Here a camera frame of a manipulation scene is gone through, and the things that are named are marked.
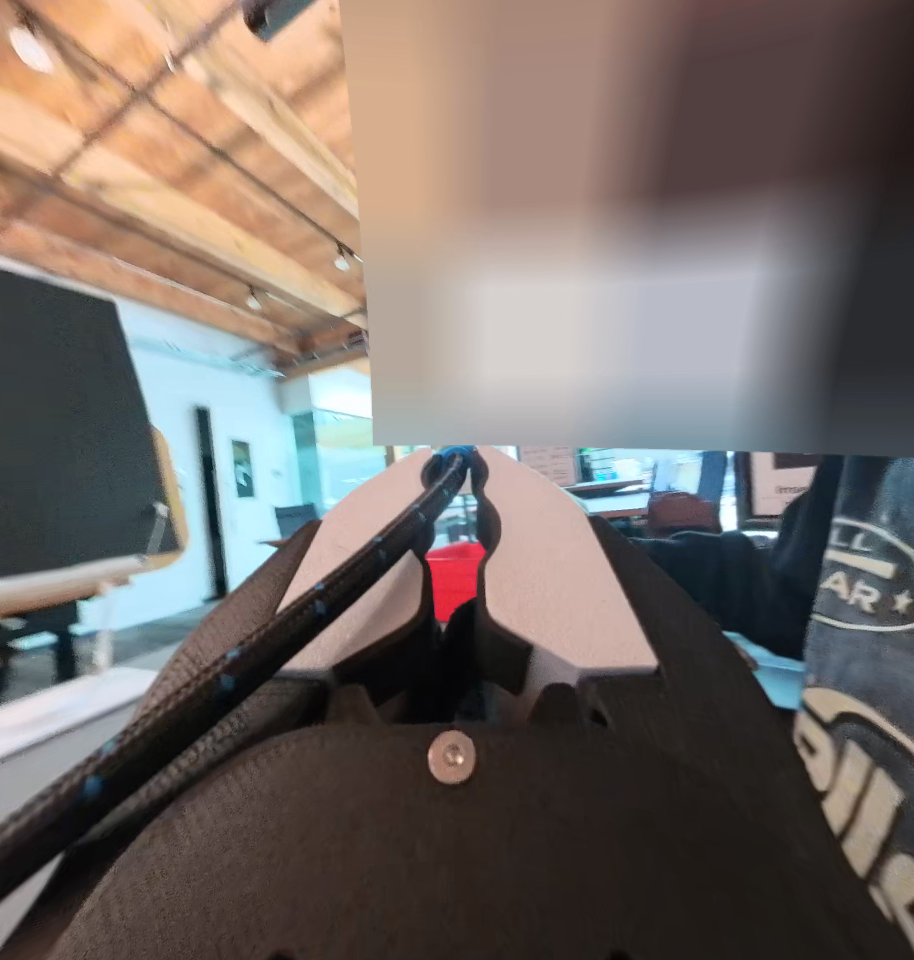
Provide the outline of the black panel with wooden rim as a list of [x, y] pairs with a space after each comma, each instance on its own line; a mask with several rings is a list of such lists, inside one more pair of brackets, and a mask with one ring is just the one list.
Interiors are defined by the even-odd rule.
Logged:
[[0, 269], [0, 579], [179, 549], [116, 304]]

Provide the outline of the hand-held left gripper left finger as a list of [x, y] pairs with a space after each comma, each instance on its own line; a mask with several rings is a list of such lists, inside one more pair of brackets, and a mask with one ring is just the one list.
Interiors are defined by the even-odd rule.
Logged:
[[384, 545], [378, 537], [404, 512], [416, 522], [401, 557], [378, 562], [378, 580], [280, 669], [281, 673], [337, 673], [360, 654], [375, 654], [380, 642], [408, 630], [421, 618], [432, 589], [425, 577], [425, 556], [437, 539], [437, 519], [455, 497], [447, 495], [433, 515], [412, 505], [455, 456], [468, 463], [468, 450], [421, 448], [357, 486], [324, 516], [303, 561], [285, 590], [278, 610], [291, 606], [326, 576], [367, 546]]

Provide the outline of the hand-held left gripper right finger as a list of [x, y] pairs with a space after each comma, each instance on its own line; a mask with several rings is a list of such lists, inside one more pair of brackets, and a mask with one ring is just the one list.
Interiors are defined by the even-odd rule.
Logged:
[[654, 674], [657, 658], [569, 492], [493, 447], [475, 450], [475, 658], [499, 687]]

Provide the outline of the person's right forearm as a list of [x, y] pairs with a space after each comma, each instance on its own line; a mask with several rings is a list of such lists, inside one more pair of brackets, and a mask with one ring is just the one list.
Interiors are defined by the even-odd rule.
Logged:
[[724, 631], [801, 661], [845, 458], [827, 455], [769, 548], [741, 532], [633, 540]]

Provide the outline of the person's dark printed shirt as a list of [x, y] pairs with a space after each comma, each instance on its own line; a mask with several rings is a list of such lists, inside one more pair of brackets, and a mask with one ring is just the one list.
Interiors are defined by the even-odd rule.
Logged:
[[914, 458], [848, 456], [794, 741], [850, 869], [914, 954]]

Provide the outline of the red plastic bin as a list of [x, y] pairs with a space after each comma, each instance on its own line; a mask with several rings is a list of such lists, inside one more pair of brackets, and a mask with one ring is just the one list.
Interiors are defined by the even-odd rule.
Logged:
[[484, 546], [476, 541], [449, 543], [427, 553], [431, 593], [439, 623], [448, 623], [460, 606], [476, 596], [478, 567], [485, 554]]

